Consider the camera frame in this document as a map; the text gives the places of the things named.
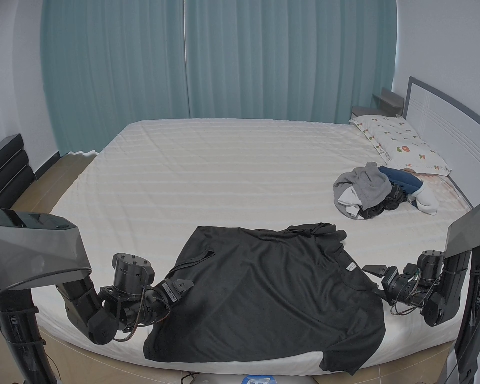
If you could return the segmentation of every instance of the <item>white headboard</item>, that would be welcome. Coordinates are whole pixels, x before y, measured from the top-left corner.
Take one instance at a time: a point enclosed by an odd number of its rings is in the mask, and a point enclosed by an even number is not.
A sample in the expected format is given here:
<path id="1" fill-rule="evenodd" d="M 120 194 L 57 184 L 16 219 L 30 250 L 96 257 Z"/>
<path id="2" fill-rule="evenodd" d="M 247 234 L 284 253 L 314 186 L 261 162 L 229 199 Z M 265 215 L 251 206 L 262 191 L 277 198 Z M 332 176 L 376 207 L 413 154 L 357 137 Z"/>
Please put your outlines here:
<path id="1" fill-rule="evenodd" d="M 480 116 L 410 77 L 403 117 L 452 168 L 449 178 L 472 207 L 480 204 Z"/>

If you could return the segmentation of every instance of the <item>mattress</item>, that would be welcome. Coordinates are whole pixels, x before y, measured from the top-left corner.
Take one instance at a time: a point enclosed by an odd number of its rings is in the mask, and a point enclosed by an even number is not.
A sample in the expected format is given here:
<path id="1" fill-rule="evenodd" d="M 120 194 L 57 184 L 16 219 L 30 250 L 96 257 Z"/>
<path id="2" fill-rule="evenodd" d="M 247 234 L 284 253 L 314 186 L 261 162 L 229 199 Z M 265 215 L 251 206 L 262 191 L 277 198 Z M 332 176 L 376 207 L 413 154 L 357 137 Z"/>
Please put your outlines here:
<path id="1" fill-rule="evenodd" d="M 468 211 L 447 178 L 426 176 L 440 203 L 436 216 L 404 203 L 371 220 L 352 220 L 333 205 L 336 178 L 368 161 L 384 164 L 351 125 L 276 120 L 150 120 L 127 126 L 92 161 L 52 213 L 75 223 L 95 287 L 113 281 L 112 255 L 151 261 L 156 282 L 174 265 L 197 226 L 267 228 L 329 222 L 347 232 L 347 252 L 362 266 L 415 263 L 423 250 L 442 250 L 448 226 Z M 365 366 L 398 359 L 455 339 L 456 317 L 436 327 L 419 311 L 393 316 L 384 303 L 386 334 Z M 79 347 L 159 368 L 213 373 L 316 375 L 322 352 L 254 362 L 158 363 L 143 357 L 149 328 L 128 342 L 97 346 L 67 319 L 55 287 L 33 292 L 38 322 Z"/>

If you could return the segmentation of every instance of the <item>gray towel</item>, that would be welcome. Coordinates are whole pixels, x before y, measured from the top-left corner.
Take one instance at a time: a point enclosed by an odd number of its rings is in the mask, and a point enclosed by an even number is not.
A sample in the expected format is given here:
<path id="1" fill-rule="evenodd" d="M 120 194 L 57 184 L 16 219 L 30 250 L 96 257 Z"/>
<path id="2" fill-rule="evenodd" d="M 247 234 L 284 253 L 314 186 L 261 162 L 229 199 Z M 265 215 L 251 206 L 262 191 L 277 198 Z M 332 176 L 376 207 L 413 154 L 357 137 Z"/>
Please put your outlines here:
<path id="1" fill-rule="evenodd" d="M 345 206 L 338 202 L 338 198 L 351 186 L 362 203 L 362 209 L 381 203 L 392 191 L 388 177 L 378 170 L 377 163 L 373 161 L 364 167 L 356 167 L 351 172 L 342 173 L 333 184 L 334 204 L 341 213 L 350 218 L 353 217 L 346 212 Z"/>

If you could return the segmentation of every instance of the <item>bed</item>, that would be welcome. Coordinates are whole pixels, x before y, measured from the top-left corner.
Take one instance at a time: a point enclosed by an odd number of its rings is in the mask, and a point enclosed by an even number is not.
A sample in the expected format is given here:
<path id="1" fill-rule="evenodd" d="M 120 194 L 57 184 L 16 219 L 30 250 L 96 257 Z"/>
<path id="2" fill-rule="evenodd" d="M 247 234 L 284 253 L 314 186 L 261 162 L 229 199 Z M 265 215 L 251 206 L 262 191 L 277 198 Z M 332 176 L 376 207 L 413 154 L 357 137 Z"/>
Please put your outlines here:
<path id="1" fill-rule="evenodd" d="M 52 213 L 79 227 L 97 289 L 111 285 L 111 257 L 117 252 L 150 260 L 156 282 L 160 281 L 198 225 L 281 230 L 289 225 L 330 222 L 347 232 L 345 249 L 359 265 L 394 264 L 402 269 L 423 250 L 444 249 L 448 226 L 471 204 L 480 203 L 474 193 L 480 180 L 480 151 L 475 144 L 480 143 L 480 118 L 455 103 L 410 79 L 404 117 L 454 169 L 451 179 L 421 177 L 440 203 L 436 216 L 407 203 L 362 222 L 337 211 L 332 185 L 338 175 L 368 161 L 384 164 L 355 126 L 236 119 L 130 124 L 85 169 Z M 322 352 L 255 362 L 146 360 L 142 347 L 149 328 L 138 329 L 127 343 L 96 346 L 70 324 L 54 287 L 38 288 L 33 295 L 40 309 L 38 322 L 47 331 L 118 360 L 212 373 L 324 373 L 318 366 Z M 444 324 L 429 327 L 418 311 L 392 316 L 384 303 L 386 334 L 364 366 L 455 339 L 462 311 Z"/>

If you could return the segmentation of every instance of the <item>black furniture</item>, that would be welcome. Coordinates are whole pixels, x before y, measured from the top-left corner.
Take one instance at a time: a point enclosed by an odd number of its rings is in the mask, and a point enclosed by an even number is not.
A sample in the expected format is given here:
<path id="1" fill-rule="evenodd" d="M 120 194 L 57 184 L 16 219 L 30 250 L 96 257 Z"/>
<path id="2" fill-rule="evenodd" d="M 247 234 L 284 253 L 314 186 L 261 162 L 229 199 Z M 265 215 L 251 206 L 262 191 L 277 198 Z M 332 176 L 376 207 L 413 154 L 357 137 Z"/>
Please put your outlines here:
<path id="1" fill-rule="evenodd" d="M 373 94 L 373 99 L 378 108 L 354 106 L 352 107 L 351 118 L 353 119 L 357 116 L 363 115 L 394 117 L 395 115 L 402 114 L 403 105 L 405 103 L 402 96 L 399 96 L 386 88 L 382 88 L 382 92 L 379 95 Z"/>
<path id="2" fill-rule="evenodd" d="M 34 181 L 20 134 L 0 141 L 0 208 L 11 208 Z"/>

